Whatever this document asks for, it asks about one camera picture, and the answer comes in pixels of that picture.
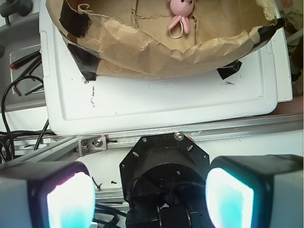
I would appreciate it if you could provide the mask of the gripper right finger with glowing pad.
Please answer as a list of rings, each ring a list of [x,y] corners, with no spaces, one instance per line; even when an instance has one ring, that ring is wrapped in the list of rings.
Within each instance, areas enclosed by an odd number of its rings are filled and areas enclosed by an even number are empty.
[[[304,158],[218,156],[207,175],[206,203],[216,228],[302,228]]]

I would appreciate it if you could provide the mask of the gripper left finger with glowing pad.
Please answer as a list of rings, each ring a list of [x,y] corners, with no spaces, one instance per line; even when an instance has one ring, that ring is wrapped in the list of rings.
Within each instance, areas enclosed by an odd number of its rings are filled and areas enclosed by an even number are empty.
[[[95,187],[82,162],[0,166],[2,228],[88,228],[94,211]]]

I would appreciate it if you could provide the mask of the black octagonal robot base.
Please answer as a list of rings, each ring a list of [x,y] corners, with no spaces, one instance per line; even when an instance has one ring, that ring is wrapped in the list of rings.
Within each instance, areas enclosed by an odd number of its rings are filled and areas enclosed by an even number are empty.
[[[128,228],[210,228],[209,155],[180,132],[143,136],[120,163]]]

